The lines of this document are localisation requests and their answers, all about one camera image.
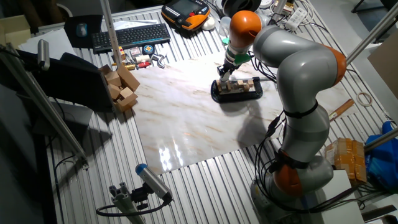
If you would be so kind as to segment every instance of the cardboard box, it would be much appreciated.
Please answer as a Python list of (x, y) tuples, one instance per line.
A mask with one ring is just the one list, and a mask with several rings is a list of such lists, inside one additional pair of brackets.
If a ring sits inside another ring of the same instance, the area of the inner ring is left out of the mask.
[(122, 95), (123, 99), (118, 99), (116, 101), (116, 103), (114, 103), (114, 104), (120, 112), (125, 112), (126, 110), (128, 110), (129, 108), (131, 108), (132, 106), (134, 106), (137, 103), (136, 99), (138, 96), (136, 94), (134, 94), (128, 87), (123, 89), (122, 92), (121, 92), (121, 95)]
[(121, 80), (117, 72), (109, 72), (105, 75), (106, 82), (116, 86), (121, 86)]
[(108, 90), (113, 100), (117, 100), (120, 96), (120, 89), (116, 85), (108, 84)]
[(0, 44), (11, 43), (18, 49), (29, 38), (30, 26), (24, 15), (0, 19)]
[(390, 35), (374, 52), (368, 60), (384, 80), (391, 92), (398, 98), (398, 30)]
[(98, 70), (105, 76), (113, 103), (120, 112), (125, 112), (137, 103), (136, 99), (138, 96), (133, 90), (135, 91), (138, 88), (139, 82), (125, 66), (119, 68), (117, 72), (113, 72), (108, 65)]
[(124, 86), (130, 87), (133, 91), (137, 90), (139, 82), (125, 66), (118, 68), (117, 72)]
[(339, 138), (325, 148), (325, 157), (336, 169), (347, 172), (352, 185), (366, 183), (363, 143)]

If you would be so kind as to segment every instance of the metal pole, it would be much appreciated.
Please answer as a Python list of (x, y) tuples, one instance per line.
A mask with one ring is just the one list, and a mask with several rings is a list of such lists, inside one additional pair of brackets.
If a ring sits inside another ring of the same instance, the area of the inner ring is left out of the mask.
[(109, 39), (113, 49), (113, 57), (115, 59), (118, 68), (122, 65), (122, 57), (120, 56), (118, 38), (113, 27), (113, 20), (111, 14), (111, 8), (108, 0), (99, 0), (101, 2), (102, 12), (104, 13), (106, 27), (108, 28)]
[(347, 56), (347, 65), (353, 60), (376, 38), (376, 36), (398, 15), (398, 2), (395, 6), (381, 19), (381, 21), (373, 28), (370, 34), (355, 47), (355, 49)]
[(284, 7), (286, 5), (287, 0), (279, 0), (278, 5), (276, 6), (274, 13), (275, 14), (282, 14), (282, 11), (284, 10)]
[[(7, 44), (6, 50), (18, 55), (17, 51), (10, 44)], [(37, 83), (33, 75), (30, 72), (25, 71), (21, 60), (5, 52), (0, 53), (0, 59), (15, 76), (16, 80), (32, 98), (34, 103), (37, 105), (37, 107), (39, 107), (41, 112), (49, 120), (51, 125), (55, 128), (62, 139), (64, 139), (71, 146), (72, 151), (78, 157), (86, 160), (86, 153), (84, 152), (83, 148), (81, 148), (79, 142), (73, 136), (68, 126), (65, 124), (65, 122), (63, 122), (57, 110), (55, 110), (55, 108), (49, 102), (49, 99), (46, 97), (43, 89)]]
[(369, 152), (370, 150), (390, 141), (391, 139), (395, 138), (398, 136), (398, 128), (395, 128), (391, 131), (389, 131), (386, 134), (383, 134), (382, 136), (378, 137), (377, 139), (371, 141), (370, 143), (366, 144), (364, 146), (365, 152)]

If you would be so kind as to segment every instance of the clamp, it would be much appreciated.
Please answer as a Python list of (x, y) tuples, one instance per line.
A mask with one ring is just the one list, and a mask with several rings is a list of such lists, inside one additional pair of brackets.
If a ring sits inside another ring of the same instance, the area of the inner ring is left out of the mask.
[(152, 57), (150, 58), (152, 61), (157, 61), (157, 66), (159, 67), (159, 68), (165, 68), (165, 65), (162, 63), (163, 62), (163, 59), (164, 59), (165, 57), (163, 56), (163, 55), (156, 55), (156, 54), (153, 54), (152, 55)]

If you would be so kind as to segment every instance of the orange handheld device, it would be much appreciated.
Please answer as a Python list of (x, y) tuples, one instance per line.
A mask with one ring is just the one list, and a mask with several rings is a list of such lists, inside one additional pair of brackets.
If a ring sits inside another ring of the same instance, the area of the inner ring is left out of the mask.
[(210, 8), (201, 0), (174, 0), (162, 7), (162, 15), (178, 28), (195, 30), (200, 27)]

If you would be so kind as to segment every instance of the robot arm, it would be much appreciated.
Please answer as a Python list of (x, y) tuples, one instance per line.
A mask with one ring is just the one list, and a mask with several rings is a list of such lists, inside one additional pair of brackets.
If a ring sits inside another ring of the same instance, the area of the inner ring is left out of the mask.
[(241, 62), (236, 61), (236, 56), (248, 52), (262, 24), (256, 13), (240, 11), (233, 16), (229, 27), (229, 44), (225, 52), (224, 65), (218, 67), (222, 87), (226, 86), (229, 76), (241, 65)]
[[(248, 18), (250, 26), (239, 28)], [(287, 125), (282, 147), (270, 168), (273, 176), (266, 177), (266, 186), (275, 199), (288, 201), (323, 187), (333, 178), (329, 162), (316, 156), (328, 137), (330, 123), (315, 97), (343, 78), (346, 61), (336, 50), (277, 26), (266, 26), (257, 32), (258, 27), (261, 20), (253, 12), (241, 11), (233, 16), (225, 63), (233, 63), (232, 56), (246, 53), (255, 36), (255, 57), (267, 66), (279, 68), (277, 86)]]

